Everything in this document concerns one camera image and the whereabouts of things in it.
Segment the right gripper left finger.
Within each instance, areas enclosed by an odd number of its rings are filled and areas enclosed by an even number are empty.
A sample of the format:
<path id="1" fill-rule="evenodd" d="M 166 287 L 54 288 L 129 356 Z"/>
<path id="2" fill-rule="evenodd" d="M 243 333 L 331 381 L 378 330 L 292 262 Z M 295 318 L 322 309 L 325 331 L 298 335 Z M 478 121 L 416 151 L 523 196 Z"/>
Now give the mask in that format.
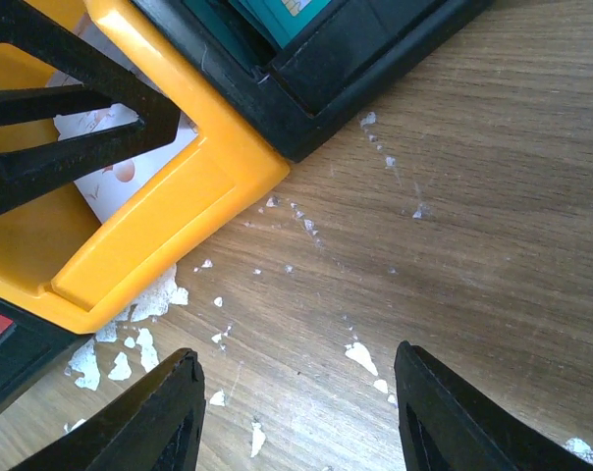
<path id="1" fill-rule="evenodd" d="M 180 348 L 72 432 L 16 470 L 194 470 L 205 384 L 197 353 Z"/>

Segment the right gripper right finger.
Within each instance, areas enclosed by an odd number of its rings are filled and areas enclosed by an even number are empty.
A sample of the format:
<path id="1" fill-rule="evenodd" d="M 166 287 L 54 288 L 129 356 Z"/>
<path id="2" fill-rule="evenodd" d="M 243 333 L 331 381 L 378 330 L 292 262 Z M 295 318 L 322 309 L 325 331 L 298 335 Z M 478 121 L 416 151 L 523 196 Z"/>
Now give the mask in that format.
<path id="1" fill-rule="evenodd" d="M 408 470 L 593 470 L 418 345 L 399 344 L 395 374 Z"/>

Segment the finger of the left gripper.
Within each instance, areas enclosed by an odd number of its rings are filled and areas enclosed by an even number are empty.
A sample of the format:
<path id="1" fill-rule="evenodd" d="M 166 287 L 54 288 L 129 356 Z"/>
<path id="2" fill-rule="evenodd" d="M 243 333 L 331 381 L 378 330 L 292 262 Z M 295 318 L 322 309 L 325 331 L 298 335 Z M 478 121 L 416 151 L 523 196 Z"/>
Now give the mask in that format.
<path id="1" fill-rule="evenodd" d="M 72 85 L 0 90 L 0 127 L 122 103 L 140 123 L 117 128 L 139 152 L 173 141 L 179 108 L 166 96 L 25 1 L 0 1 L 0 44 L 10 44 L 76 79 Z M 97 134 L 0 153 L 0 215 L 80 177 Z"/>

